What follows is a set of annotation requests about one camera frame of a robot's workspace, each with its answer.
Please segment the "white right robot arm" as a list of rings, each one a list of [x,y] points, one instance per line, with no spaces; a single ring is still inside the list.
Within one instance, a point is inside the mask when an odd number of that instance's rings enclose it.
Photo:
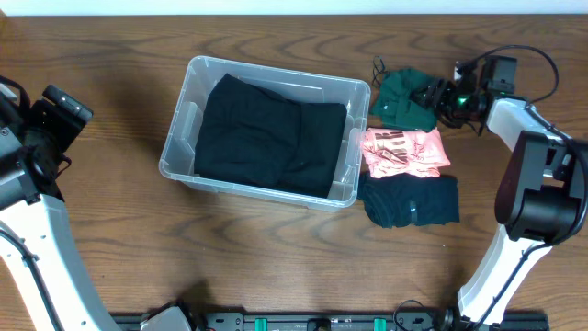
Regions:
[[[479,123],[511,151],[498,188],[498,228],[457,304],[436,330],[500,330],[509,301],[550,250],[582,229],[587,216],[587,144],[558,130],[533,101],[515,95],[517,60],[484,54],[457,63],[452,80],[436,78],[411,93],[448,128]]]

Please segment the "black trousers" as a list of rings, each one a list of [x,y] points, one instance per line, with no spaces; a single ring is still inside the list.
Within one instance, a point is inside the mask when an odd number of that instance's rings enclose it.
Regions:
[[[347,110],[339,103],[301,105],[298,149],[277,189],[327,198],[334,180]]]

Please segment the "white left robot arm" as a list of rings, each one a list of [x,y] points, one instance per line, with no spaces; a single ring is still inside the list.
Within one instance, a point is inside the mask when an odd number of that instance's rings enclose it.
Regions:
[[[112,315],[87,273],[56,180],[92,118],[57,86],[32,102],[19,83],[1,79],[1,258],[38,330],[194,330],[180,302]]]

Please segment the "green garment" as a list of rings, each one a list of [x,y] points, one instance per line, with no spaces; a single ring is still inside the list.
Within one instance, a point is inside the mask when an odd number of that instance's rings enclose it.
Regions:
[[[419,97],[426,94],[433,76],[413,68],[390,71],[379,56],[373,59],[372,75],[378,96],[370,114],[379,117],[384,128],[425,132],[436,128],[434,112],[413,98],[414,93]]]

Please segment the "black garment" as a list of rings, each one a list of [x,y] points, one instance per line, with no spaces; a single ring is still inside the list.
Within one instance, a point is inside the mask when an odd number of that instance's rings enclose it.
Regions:
[[[201,177],[273,187],[300,140],[300,105],[226,74],[208,96],[195,146]]]

